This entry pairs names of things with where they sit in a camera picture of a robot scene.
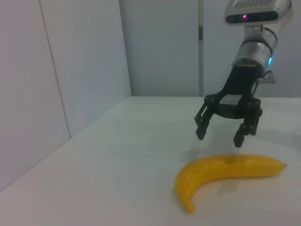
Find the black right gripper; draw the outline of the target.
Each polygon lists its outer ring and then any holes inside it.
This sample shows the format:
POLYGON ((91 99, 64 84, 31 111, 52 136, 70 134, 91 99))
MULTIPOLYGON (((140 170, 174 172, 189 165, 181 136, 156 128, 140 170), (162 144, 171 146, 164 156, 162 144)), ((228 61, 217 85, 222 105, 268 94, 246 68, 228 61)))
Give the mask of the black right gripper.
POLYGON ((234 66, 221 91, 207 95, 195 116, 199 140, 206 135, 213 114, 229 119, 244 119, 233 138, 235 147, 241 147, 245 136, 255 136, 262 115, 260 99, 253 98, 252 88, 259 74, 257 66, 234 66))

